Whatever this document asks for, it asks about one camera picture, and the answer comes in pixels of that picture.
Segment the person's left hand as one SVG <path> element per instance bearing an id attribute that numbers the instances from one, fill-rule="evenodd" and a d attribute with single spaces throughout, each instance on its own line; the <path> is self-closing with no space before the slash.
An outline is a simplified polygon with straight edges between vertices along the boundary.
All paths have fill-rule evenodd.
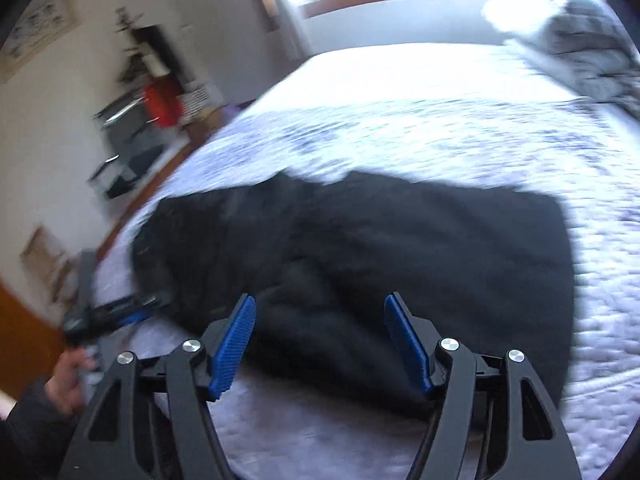
<path id="1" fill-rule="evenodd" d="M 63 415 L 80 413 L 86 406 L 81 372 L 91 372 L 96 362 L 83 348 L 65 350 L 56 362 L 51 377 L 44 385 L 49 401 Z"/>

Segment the dark sleeved left forearm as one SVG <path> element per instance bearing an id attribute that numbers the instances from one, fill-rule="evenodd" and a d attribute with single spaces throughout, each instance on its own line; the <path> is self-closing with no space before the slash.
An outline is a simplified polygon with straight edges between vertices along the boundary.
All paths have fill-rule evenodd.
<path id="1" fill-rule="evenodd" d="M 37 379 L 1 422 L 1 478 L 56 479 L 79 422 L 49 399 Z"/>

